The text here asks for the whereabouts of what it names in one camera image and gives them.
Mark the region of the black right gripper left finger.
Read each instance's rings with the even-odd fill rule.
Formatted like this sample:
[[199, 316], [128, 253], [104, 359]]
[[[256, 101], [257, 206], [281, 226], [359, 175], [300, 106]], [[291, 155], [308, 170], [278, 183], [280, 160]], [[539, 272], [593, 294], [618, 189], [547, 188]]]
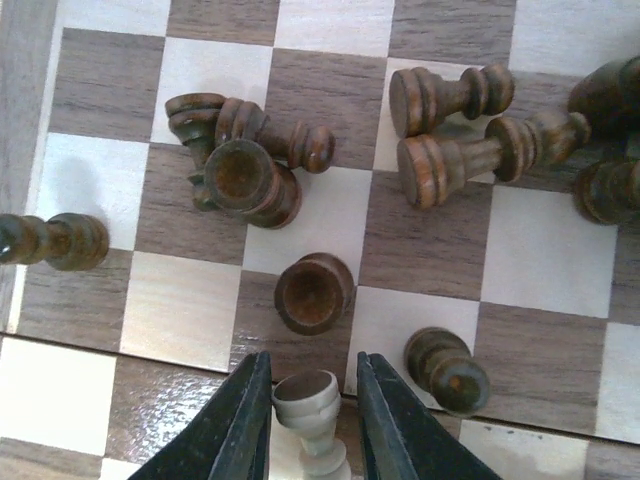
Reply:
[[271, 392], [270, 354], [247, 355], [186, 428], [134, 477], [266, 479]]

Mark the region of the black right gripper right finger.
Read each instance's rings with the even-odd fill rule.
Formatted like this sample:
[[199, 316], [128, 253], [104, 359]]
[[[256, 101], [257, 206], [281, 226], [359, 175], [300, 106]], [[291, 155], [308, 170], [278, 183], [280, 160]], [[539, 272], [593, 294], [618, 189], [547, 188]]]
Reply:
[[499, 477], [433, 417], [378, 353], [357, 355], [357, 403], [366, 479]]

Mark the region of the white chess piece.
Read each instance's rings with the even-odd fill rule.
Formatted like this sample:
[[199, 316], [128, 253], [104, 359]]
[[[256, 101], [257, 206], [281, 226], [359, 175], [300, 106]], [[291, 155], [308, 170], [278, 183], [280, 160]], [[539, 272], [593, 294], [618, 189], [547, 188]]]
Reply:
[[345, 443], [336, 437], [341, 395], [327, 370], [291, 375], [272, 390], [278, 422], [301, 443], [298, 455], [305, 479], [350, 479]]

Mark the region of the wooden folding chess board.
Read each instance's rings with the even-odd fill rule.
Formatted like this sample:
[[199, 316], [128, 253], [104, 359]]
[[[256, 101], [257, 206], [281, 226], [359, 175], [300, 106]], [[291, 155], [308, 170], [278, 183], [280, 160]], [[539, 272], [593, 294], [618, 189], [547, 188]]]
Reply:
[[[363, 475], [356, 357], [403, 366], [425, 326], [459, 335], [492, 394], [437, 420], [506, 479], [639, 475], [639, 226], [578, 213], [576, 174], [637, 135], [593, 141], [511, 184], [406, 202], [388, 83], [505, 65], [508, 114], [563, 109], [575, 84], [639, 52], [635, 1], [5, 1], [1, 208], [95, 215], [91, 271], [1, 270], [1, 475], [124, 479], [249, 353], [275, 380], [322, 368]], [[284, 127], [322, 124], [333, 166], [303, 170], [297, 218], [263, 230], [192, 203], [165, 102], [218, 92]]]

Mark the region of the pile of dark chess pieces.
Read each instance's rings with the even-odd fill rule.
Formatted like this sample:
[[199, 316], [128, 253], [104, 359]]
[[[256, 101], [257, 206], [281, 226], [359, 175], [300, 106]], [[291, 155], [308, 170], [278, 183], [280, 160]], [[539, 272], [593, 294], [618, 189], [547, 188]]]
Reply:
[[[212, 110], [181, 148], [156, 147], [161, 189], [179, 199], [141, 228], [179, 264], [181, 363], [223, 369], [267, 350], [276, 379], [318, 368], [356, 392], [360, 352], [399, 372], [411, 335], [457, 335], [490, 382], [481, 415], [639, 439], [639, 228], [578, 210], [577, 173], [592, 143], [516, 182], [468, 180], [440, 206], [412, 208], [396, 166], [390, 59], [359, 94], [358, 75], [325, 75], [314, 120], [349, 150], [323, 173], [291, 171], [255, 142], [220, 148]], [[373, 102], [365, 109], [366, 100]]]

